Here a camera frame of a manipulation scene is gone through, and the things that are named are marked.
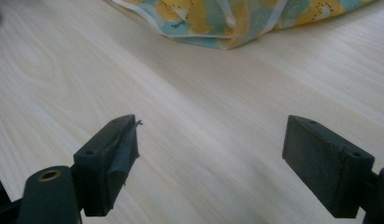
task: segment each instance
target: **light wood surface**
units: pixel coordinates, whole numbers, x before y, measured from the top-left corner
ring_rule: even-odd
[[[0,0],[0,177],[24,181],[135,114],[139,158],[107,217],[84,223],[336,220],[281,159],[314,119],[384,167],[384,0],[237,49],[160,36],[102,0]]]

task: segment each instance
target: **wood grain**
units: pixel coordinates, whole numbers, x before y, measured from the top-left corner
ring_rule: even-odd
[[[0,177],[12,200],[108,121],[136,114],[139,158],[84,223],[335,220],[281,159],[315,119],[384,167],[384,0],[216,50],[160,36],[109,1],[0,0]]]

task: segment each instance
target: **screw hole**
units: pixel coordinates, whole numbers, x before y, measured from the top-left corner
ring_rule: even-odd
[[[61,174],[61,171],[59,170],[50,170],[46,173],[39,176],[38,180],[40,182],[50,181],[52,179],[57,178]]]

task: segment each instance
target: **yellow patterned cloth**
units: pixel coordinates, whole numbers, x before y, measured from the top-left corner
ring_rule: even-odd
[[[337,16],[373,0],[113,0],[143,16],[160,34],[231,49],[272,29]]]

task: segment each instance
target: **wooden table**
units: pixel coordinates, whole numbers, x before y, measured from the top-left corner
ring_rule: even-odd
[[[336,220],[281,159],[287,117],[314,119],[384,167],[384,0],[206,49],[102,0],[0,0],[0,177],[24,181],[135,114],[139,158],[115,208],[84,223]]]

